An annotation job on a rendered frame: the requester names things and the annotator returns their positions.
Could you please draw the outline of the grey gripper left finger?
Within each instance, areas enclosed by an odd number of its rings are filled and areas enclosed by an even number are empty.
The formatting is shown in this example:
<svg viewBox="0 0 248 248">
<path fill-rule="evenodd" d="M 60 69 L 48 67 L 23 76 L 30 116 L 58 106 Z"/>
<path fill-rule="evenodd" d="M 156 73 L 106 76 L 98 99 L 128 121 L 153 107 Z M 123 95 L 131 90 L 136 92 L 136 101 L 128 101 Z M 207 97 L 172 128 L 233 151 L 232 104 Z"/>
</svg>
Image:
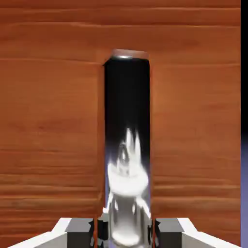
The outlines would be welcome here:
<svg viewBox="0 0 248 248">
<path fill-rule="evenodd" d="M 8 248 L 94 248 L 93 218 L 62 217 L 54 228 Z"/>
</svg>

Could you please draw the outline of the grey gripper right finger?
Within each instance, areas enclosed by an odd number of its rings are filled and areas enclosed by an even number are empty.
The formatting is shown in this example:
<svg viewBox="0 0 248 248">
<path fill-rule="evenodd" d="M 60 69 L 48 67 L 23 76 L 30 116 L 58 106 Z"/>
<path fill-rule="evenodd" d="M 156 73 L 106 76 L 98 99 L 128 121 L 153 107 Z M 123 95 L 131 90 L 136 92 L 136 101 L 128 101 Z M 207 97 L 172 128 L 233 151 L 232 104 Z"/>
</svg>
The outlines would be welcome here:
<svg viewBox="0 0 248 248">
<path fill-rule="evenodd" d="M 155 248 L 241 248 L 198 231 L 189 218 L 156 218 Z"/>
</svg>

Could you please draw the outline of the shiny dark metal door handle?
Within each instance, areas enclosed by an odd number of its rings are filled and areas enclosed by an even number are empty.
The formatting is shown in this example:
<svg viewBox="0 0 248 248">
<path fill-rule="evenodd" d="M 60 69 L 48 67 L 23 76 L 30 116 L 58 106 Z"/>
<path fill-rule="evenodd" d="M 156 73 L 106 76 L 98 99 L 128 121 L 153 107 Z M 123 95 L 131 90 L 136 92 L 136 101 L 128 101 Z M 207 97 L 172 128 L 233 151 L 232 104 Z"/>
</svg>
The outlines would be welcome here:
<svg viewBox="0 0 248 248">
<path fill-rule="evenodd" d="M 116 49 L 104 68 L 105 206 L 97 248 L 153 248 L 150 63 Z"/>
</svg>

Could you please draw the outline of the reddish wooden cabinet door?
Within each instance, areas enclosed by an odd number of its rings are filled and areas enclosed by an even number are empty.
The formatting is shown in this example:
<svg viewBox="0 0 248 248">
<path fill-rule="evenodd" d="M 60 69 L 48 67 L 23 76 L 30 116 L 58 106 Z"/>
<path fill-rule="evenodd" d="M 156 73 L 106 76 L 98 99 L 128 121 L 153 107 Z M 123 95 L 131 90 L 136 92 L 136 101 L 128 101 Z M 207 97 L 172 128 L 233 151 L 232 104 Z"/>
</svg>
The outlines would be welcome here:
<svg viewBox="0 0 248 248">
<path fill-rule="evenodd" d="M 0 0 L 0 248 L 95 217 L 102 64 L 151 65 L 152 212 L 240 244 L 241 0 Z"/>
</svg>

